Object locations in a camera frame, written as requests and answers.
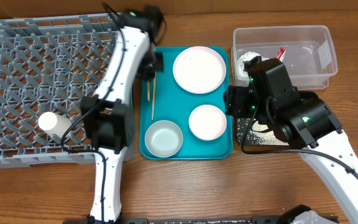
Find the rice grains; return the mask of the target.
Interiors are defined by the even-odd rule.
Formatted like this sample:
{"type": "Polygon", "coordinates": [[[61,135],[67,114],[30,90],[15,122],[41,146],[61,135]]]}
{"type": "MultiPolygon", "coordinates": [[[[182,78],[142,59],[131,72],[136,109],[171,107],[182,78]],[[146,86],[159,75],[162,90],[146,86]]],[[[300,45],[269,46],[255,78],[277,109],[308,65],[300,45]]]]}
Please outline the rice grains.
{"type": "MultiPolygon", "coordinates": [[[[250,119],[239,118],[236,119],[236,140],[240,144],[244,132],[246,131],[250,119]]],[[[252,127],[247,135],[246,144],[248,145],[273,145],[273,146],[287,146],[288,144],[278,140],[274,132],[270,130],[267,125],[261,125],[255,119],[252,127]]]]}

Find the small white plate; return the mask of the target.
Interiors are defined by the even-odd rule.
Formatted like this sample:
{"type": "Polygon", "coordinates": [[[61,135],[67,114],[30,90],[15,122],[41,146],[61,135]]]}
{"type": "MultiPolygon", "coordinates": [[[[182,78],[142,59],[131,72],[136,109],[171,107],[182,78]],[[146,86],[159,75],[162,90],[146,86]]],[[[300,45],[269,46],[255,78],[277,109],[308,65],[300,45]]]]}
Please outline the small white plate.
{"type": "Polygon", "coordinates": [[[189,116],[191,132],[200,140],[212,141],[223,135],[227,128],[225,114],[216,106],[201,105],[189,116]]]}

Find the red snack wrapper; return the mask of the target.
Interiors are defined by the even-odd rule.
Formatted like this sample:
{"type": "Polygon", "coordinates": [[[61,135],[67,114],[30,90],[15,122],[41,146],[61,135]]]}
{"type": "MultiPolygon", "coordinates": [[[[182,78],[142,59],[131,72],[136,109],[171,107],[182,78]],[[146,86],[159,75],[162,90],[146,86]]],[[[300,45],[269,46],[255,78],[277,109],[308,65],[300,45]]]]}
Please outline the red snack wrapper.
{"type": "Polygon", "coordinates": [[[276,54],[275,58],[276,59],[279,59],[279,61],[283,61],[284,57],[285,57],[285,53],[286,53],[286,50],[282,47],[280,47],[278,53],[276,54]]]}

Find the grey bowl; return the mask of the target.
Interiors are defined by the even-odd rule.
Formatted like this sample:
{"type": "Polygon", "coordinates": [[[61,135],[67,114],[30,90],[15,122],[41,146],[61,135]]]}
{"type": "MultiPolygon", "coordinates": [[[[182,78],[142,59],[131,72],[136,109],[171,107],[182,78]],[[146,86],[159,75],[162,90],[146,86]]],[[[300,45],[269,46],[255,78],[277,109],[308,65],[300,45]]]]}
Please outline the grey bowl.
{"type": "Polygon", "coordinates": [[[153,123],[145,133],[145,146],[155,157],[174,156],[182,147],[183,133],[172,121],[161,120],[153,123]]]}

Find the white plastic cup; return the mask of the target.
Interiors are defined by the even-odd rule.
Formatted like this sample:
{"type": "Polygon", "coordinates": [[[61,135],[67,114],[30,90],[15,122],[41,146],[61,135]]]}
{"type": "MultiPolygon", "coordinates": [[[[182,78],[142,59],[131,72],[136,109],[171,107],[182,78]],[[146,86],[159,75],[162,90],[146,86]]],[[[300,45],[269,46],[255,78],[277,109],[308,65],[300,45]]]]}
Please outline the white plastic cup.
{"type": "Polygon", "coordinates": [[[71,126],[71,121],[69,118],[50,111],[41,114],[37,123],[39,128],[49,136],[56,135],[60,138],[71,126]]]}

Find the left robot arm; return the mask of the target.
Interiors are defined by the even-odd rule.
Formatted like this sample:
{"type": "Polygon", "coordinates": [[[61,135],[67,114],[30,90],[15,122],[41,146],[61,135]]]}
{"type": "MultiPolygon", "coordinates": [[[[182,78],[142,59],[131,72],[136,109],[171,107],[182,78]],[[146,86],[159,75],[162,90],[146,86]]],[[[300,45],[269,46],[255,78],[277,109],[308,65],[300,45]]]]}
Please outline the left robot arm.
{"type": "Polygon", "coordinates": [[[108,68],[92,96],[80,101],[86,137],[96,164],[94,202],[85,223],[119,223],[120,186],[124,161],[134,150],[132,86],[163,71],[163,56],[155,51],[161,27],[166,26],[157,6],[116,14],[107,4],[117,29],[108,68]]]}

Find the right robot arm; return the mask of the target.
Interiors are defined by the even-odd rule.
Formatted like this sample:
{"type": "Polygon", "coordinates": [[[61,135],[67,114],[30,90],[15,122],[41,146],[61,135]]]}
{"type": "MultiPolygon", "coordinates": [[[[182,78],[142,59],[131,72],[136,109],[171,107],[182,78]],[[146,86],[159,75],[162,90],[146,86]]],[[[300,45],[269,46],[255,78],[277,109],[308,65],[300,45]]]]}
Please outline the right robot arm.
{"type": "Polygon", "coordinates": [[[247,86],[229,86],[224,92],[225,113],[249,124],[266,125],[319,175],[350,223],[358,223],[358,158],[341,122],[312,91],[298,91],[285,65],[277,58],[256,56],[244,62],[247,86]]]}

